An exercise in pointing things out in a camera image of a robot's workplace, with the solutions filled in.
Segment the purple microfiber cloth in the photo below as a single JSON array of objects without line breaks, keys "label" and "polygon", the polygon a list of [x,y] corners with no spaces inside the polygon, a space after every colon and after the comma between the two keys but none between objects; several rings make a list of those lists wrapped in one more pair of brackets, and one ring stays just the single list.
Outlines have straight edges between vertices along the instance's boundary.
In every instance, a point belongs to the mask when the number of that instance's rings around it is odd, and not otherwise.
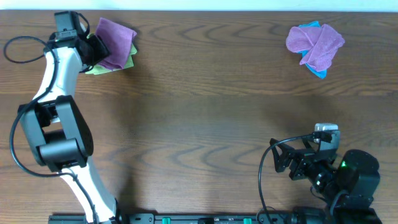
[{"label": "purple microfiber cloth", "polygon": [[132,43],[137,32],[101,17],[95,35],[101,38],[110,51],[110,55],[99,64],[108,70],[123,69],[131,57]]}]

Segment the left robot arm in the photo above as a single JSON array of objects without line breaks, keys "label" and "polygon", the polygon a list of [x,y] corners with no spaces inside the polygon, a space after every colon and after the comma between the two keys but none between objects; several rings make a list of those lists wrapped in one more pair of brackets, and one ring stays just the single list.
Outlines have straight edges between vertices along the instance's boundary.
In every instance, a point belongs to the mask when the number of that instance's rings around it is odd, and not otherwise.
[{"label": "left robot arm", "polygon": [[46,68],[33,100],[18,109],[30,149],[49,177],[63,179],[85,211],[85,223],[124,223],[118,202],[93,162],[93,137],[74,100],[77,76],[109,55],[95,35],[55,37],[45,43]]}]

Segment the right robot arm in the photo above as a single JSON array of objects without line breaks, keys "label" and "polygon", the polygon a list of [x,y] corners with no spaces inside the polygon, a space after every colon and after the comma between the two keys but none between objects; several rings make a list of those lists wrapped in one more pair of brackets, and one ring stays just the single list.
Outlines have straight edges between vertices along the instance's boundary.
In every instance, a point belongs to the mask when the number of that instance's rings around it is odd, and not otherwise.
[{"label": "right robot arm", "polygon": [[307,179],[323,201],[322,217],[329,223],[380,223],[371,208],[374,193],[380,183],[379,162],[369,153],[346,151],[338,167],[333,163],[340,140],[304,138],[303,149],[294,149],[285,142],[270,140],[275,171],[288,167],[292,180]]}]

